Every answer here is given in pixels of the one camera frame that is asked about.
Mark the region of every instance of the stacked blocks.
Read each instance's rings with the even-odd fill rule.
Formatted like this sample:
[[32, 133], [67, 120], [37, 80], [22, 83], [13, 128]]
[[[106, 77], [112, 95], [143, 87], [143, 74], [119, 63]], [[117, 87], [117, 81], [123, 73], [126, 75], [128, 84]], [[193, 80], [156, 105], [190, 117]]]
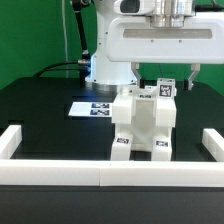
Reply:
[[173, 79], [158, 79], [157, 86], [145, 89], [137, 86], [119, 89], [112, 107], [116, 129], [111, 160], [129, 160], [131, 150], [151, 152], [152, 161], [171, 160], [175, 95]]

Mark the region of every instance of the white frame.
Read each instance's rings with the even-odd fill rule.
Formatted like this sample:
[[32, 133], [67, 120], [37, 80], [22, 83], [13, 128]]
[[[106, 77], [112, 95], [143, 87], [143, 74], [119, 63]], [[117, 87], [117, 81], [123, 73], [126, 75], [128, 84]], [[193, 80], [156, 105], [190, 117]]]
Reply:
[[18, 125], [0, 137], [0, 185], [224, 187], [223, 162], [9, 159], [21, 141]]

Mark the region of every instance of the black tabletop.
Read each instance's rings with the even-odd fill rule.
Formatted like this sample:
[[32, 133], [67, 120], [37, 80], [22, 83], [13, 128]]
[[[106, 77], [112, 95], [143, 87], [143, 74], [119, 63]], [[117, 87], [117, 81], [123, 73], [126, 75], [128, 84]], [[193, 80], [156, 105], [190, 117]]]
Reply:
[[[177, 82], [174, 161], [209, 161], [203, 128], [223, 135], [224, 97], [202, 83]], [[0, 91], [0, 131], [22, 124], [13, 159], [109, 160], [110, 118], [69, 117], [72, 102], [113, 102], [115, 93], [79, 87], [76, 79], [22, 78]], [[147, 160], [146, 153], [132, 153]], [[0, 223], [222, 223], [224, 189], [168, 187], [1, 186]]]

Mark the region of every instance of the cable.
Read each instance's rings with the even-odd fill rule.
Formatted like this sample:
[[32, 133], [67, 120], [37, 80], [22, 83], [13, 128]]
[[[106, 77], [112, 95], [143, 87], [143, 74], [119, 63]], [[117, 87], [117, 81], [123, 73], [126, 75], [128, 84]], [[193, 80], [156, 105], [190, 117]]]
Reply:
[[41, 71], [35, 73], [33, 75], [33, 77], [40, 77], [41, 74], [43, 74], [45, 71], [49, 70], [49, 69], [52, 69], [52, 68], [55, 68], [55, 67], [59, 67], [59, 66], [64, 66], [64, 65], [77, 65], [78, 62], [77, 61], [68, 61], [68, 62], [60, 62], [60, 63], [56, 63], [56, 64], [53, 64], [53, 65], [49, 65], [47, 67], [45, 67], [44, 69], [42, 69]]
[[65, 41], [65, 60], [68, 62], [68, 37], [66, 29], [66, 17], [65, 17], [65, 0], [62, 0], [62, 23], [63, 23], [63, 32], [64, 32], [64, 41]]
[[161, 74], [162, 78], [164, 78], [164, 74], [163, 74], [162, 66], [161, 66], [160, 63], [159, 63], [159, 71], [160, 71], [160, 74]]
[[59, 68], [59, 69], [46, 69], [42, 71], [41, 73], [38, 73], [36, 75], [36, 78], [39, 78], [43, 73], [45, 72], [55, 72], [55, 71], [86, 71], [86, 68]]
[[211, 3], [212, 3], [213, 7], [218, 7], [218, 8], [222, 8], [222, 9], [224, 9], [224, 6], [218, 4], [218, 3], [216, 2], [216, 0], [210, 0], [210, 1], [211, 1]]

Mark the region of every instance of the green background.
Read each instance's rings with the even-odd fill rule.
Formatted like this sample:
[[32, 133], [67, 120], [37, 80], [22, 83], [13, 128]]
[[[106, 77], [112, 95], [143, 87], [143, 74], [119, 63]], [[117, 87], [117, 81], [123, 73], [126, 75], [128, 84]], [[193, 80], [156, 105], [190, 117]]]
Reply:
[[[209, 0], [197, 0], [197, 4], [202, 3], [209, 4]], [[20, 77], [32, 76], [47, 65], [65, 61], [61, 4], [60, 0], [1, 0], [0, 89]], [[88, 47], [90, 53], [94, 53], [97, 35], [94, 6], [84, 9], [82, 14]], [[69, 60], [75, 60], [80, 58], [81, 49], [69, 0], [66, 0], [66, 23]], [[158, 64], [141, 66], [141, 74], [146, 79], [157, 79], [161, 70], [164, 77], [177, 80], [191, 73], [190, 65], [161, 64], [161, 69]], [[77, 77], [75, 72], [69, 75]], [[65, 73], [58, 72], [58, 76], [65, 77]], [[196, 80], [224, 95], [224, 65], [202, 65]]]

